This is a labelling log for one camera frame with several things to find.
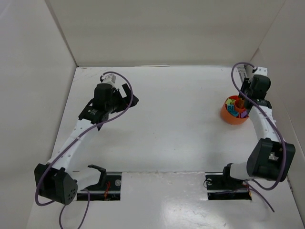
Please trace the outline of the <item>brown long lego brick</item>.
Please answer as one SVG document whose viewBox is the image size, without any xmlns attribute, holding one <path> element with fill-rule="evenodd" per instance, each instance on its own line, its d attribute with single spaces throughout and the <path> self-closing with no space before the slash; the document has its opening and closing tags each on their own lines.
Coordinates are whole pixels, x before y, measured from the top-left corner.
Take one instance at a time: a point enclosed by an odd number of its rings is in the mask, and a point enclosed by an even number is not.
<svg viewBox="0 0 305 229">
<path fill-rule="evenodd" d="M 235 101 L 234 105 L 236 106 L 237 109 L 244 109 L 244 100 L 238 99 Z"/>
</svg>

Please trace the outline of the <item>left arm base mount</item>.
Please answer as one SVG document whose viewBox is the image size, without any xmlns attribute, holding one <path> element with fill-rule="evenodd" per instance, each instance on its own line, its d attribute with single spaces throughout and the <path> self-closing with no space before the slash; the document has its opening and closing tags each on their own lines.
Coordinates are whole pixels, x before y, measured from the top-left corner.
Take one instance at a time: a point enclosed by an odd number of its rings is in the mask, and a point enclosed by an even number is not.
<svg viewBox="0 0 305 229">
<path fill-rule="evenodd" d="M 121 199 L 122 173 L 108 172 L 105 168 L 89 165 L 85 178 L 77 183 L 81 188 L 76 195 L 78 201 L 119 201 Z"/>
</svg>

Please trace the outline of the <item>purple printed lego brick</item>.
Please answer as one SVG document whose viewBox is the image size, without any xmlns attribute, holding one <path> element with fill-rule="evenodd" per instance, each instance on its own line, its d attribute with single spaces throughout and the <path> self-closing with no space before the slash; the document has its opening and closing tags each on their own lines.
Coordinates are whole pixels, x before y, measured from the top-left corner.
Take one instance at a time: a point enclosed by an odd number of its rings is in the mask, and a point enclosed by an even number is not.
<svg viewBox="0 0 305 229">
<path fill-rule="evenodd" d="M 240 113 L 239 117 L 240 117 L 240 118 L 247 118 L 247 117 L 248 117 L 248 112 L 247 112 L 247 110 L 242 111 L 242 112 Z"/>
</svg>

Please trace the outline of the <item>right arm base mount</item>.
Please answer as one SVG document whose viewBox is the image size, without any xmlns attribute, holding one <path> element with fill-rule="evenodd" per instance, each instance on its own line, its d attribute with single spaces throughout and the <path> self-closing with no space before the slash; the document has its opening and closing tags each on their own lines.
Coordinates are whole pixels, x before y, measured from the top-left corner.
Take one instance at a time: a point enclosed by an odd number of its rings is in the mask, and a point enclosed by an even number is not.
<svg viewBox="0 0 305 229">
<path fill-rule="evenodd" d="M 222 172 L 206 172 L 204 187 L 208 200 L 252 200 L 251 192 L 243 180 L 230 176 L 231 163 Z"/>
</svg>

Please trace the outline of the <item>orange divided round container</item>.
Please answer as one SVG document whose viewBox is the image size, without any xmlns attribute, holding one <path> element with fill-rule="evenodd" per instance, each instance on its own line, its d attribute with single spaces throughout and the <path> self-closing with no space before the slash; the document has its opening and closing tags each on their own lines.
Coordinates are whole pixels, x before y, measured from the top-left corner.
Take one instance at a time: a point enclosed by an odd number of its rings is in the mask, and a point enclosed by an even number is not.
<svg viewBox="0 0 305 229">
<path fill-rule="evenodd" d="M 244 107 L 244 100 L 237 95 L 228 97 L 221 108 L 220 116 L 228 124 L 243 124 L 248 119 L 248 112 Z"/>
</svg>

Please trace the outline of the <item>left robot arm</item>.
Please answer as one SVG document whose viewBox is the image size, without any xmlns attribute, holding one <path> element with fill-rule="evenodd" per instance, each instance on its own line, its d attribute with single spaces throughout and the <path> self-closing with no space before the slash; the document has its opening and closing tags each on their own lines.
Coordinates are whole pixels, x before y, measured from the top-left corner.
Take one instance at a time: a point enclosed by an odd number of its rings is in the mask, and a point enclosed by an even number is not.
<svg viewBox="0 0 305 229">
<path fill-rule="evenodd" d="M 79 114 L 76 126 L 62 148 L 48 162 L 36 166 L 35 202 L 38 206 L 48 205 L 39 202 L 39 197 L 47 198 L 51 203 L 68 205 L 79 191 L 105 185 L 105 168 L 88 165 L 84 170 L 76 171 L 75 166 L 85 146 L 105 123 L 117 119 L 137 105 L 139 100 L 133 94 L 131 84 L 125 83 L 122 88 L 125 97 L 112 83 L 97 84 L 93 98 Z"/>
</svg>

